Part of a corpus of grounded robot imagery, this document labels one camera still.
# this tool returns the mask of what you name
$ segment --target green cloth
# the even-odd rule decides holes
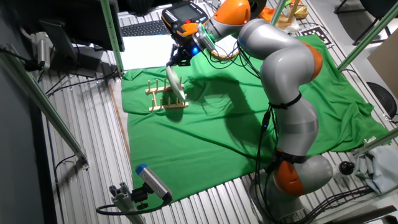
[[[337,70],[323,42],[317,36],[298,37],[323,55],[319,76],[300,91],[316,108],[319,118],[317,140],[308,155],[326,151],[347,151],[363,139],[387,132],[371,117],[373,106]],[[256,68],[262,60],[251,59]],[[254,171],[261,120],[268,99],[261,82],[245,69],[231,65],[217,70],[200,54],[190,67],[175,67],[182,76],[189,107],[148,112],[152,95],[146,95],[148,80],[163,85],[165,68],[130,70],[122,80],[123,110],[129,113],[128,133],[131,167],[146,163],[180,200],[223,182]],[[167,104],[170,93],[156,94]],[[172,103],[175,95],[171,93]],[[262,142],[264,166],[271,161],[275,146],[274,128]],[[141,178],[133,171],[134,187]],[[149,205],[161,201],[150,195]]]

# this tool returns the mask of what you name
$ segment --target gray fabric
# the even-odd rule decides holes
[[[358,157],[355,175],[376,193],[384,194],[398,186],[398,149],[378,146]]]

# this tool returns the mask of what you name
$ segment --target white cable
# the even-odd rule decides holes
[[[29,40],[32,40],[32,37],[25,31],[25,29],[22,28],[22,27],[20,27],[20,28],[21,28],[22,34],[23,34],[26,38],[28,38]]]

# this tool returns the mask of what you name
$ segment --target keyboard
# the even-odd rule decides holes
[[[162,20],[124,26],[121,30],[123,37],[170,34]]]

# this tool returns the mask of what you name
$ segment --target green metal pole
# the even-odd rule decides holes
[[[23,89],[28,93],[29,97],[33,99],[37,107],[43,112],[46,118],[51,122],[54,128],[61,135],[62,139],[68,144],[70,149],[76,154],[79,160],[83,163],[83,168],[88,168],[88,161],[86,154],[81,150],[80,145],[68,129],[67,125],[63,122],[60,115],[57,113],[51,102],[39,87],[36,79],[28,72],[25,71],[24,65],[18,58],[9,54],[0,53],[0,59],[10,69],[12,74],[19,81]]]
[[[118,29],[118,27],[115,27],[113,25],[113,18],[112,18],[111,8],[109,6],[109,1],[101,0],[101,6],[102,6],[102,11],[104,12],[105,23],[107,24],[106,27],[108,28],[108,34],[109,38],[111,39],[112,50],[114,57],[116,59],[118,70],[119,72],[123,72],[123,62],[122,62],[122,57],[120,55],[118,38],[116,36],[116,29]]]
[[[366,46],[378,35],[388,23],[398,14],[398,2],[390,9],[390,11],[380,20],[380,22],[373,27],[373,29],[366,35],[366,37],[356,46],[356,48],[343,60],[337,67],[339,71],[343,71],[362,51]]]
[[[271,24],[273,26],[275,26],[276,23],[278,22],[279,16],[282,13],[282,10],[284,10],[286,1],[287,0],[279,0],[278,5],[276,6],[276,9],[275,9],[274,15],[272,16],[272,19],[271,19]]]
[[[371,149],[374,149],[375,147],[380,146],[381,144],[384,144],[391,139],[394,139],[395,137],[398,136],[398,128],[394,128],[393,130],[389,131],[385,136],[380,137],[369,144],[365,144],[361,148],[357,149],[356,151],[353,152],[353,156],[359,156],[361,154],[367,153]]]

